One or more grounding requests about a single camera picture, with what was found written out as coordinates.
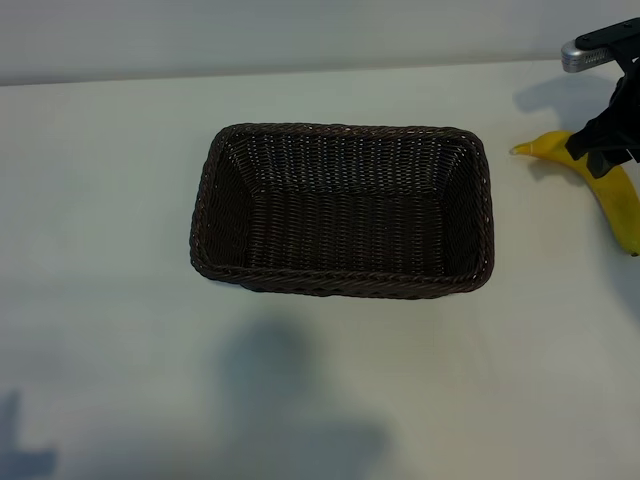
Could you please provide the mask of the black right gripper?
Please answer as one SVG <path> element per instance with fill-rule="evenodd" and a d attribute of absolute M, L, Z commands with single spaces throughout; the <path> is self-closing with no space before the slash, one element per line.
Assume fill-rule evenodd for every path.
<path fill-rule="evenodd" d="M 588 155 L 588 170 L 595 179 L 625 161 L 639 160 L 639 57 L 629 49 L 615 47 L 601 47 L 597 52 L 601 56 L 606 52 L 624 75 L 607 109 L 567 140 L 567 152 L 573 160 Z"/>

